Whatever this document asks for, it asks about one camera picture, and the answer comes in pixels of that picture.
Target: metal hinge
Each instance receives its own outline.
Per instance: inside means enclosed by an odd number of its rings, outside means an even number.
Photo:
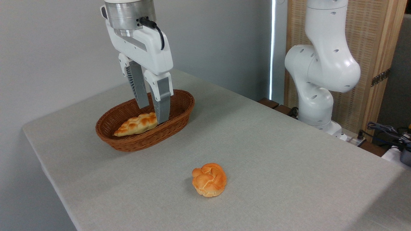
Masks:
[[[381,82],[384,79],[388,78],[388,76],[390,75],[390,72],[391,72],[391,70],[390,70],[390,68],[388,68],[388,70],[386,70],[383,73],[381,73],[381,74],[377,75],[376,77],[372,78],[371,86],[374,87],[379,82]]]

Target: brown wicker basket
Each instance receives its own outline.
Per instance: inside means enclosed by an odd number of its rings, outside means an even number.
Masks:
[[[151,93],[148,93],[150,105],[140,109],[135,99],[117,105],[106,112],[96,124],[96,133],[100,139],[116,150],[134,152],[151,147],[183,129],[194,107],[193,96],[184,90],[174,90],[170,100],[170,118],[152,130],[131,136],[114,136],[122,123],[142,113],[154,112]]]

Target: woven panel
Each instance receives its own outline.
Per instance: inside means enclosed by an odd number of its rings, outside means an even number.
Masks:
[[[346,20],[346,37],[350,51],[361,67],[358,85],[347,93],[331,92],[334,97],[332,119],[343,128],[357,131],[361,127],[370,81],[385,20],[387,1],[350,0]],[[298,44],[311,44],[304,31],[306,0],[289,1],[287,49]],[[292,78],[286,77],[286,105],[298,106]]]

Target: cable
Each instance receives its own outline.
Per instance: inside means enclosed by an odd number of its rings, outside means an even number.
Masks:
[[[385,141],[385,140],[379,139],[379,138],[377,138],[377,137],[375,137],[375,136],[367,133],[366,131],[364,131],[364,130],[362,130],[362,129],[360,129],[360,132],[362,132],[363,134],[366,134],[366,135],[368,135],[369,137],[372,137],[372,138],[374,138],[374,139],[376,139],[376,140],[378,140],[378,141],[380,141],[380,142],[383,142],[383,143],[386,143],[386,144],[390,144],[390,145],[392,145],[392,146],[397,146],[397,147],[399,147],[399,148],[404,148],[405,150],[411,152],[411,148],[408,148],[407,145],[399,144],[399,143],[394,143],[394,142],[389,142],[389,141]]]
[[[164,42],[164,37],[163,37],[163,33],[161,33],[161,30],[160,30],[160,28],[158,28],[157,25],[155,25],[155,28],[158,30],[158,33],[160,33],[161,50],[163,50],[163,49],[164,49],[164,44],[165,44],[165,42]]]
[[[369,129],[369,130],[379,130],[379,131],[384,132],[388,136],[393,137],[395,139],[400,139],[400,138],[408,139],[407,137],[398,134],[398,132],[395,130],[395,128],[393,126],[382,125],[382,124],[375,123],[375,122],[369,122],[367,124],[367,129]]]
[[[164,41],[164,36],[163,33],[161,32],[160,28],[158,28],[157,23],[155,23],[154,21],[151,21],[148,19],[148,17],[141,17],[140,19],[140,23],[142,25],[145,25],[147,27],[150,27],[152,29],[157,29],[158,33],[160,33],[160,39],[161,39],[161,50],[164,49],[165,46],[165,41]]]

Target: pastry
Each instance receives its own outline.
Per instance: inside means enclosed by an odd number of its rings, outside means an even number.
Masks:
[[[138,117],[132,117],[124,122],[120,128],[114,132],[115,136],[128,136],[141,134],[157,126],[157,117],[154,112],[141,114]]]
[[[205,197],[220,195],[227,184],[223,168],[216,163],[205,164],[202,168],[194,169],[192,175],[194,188]]]

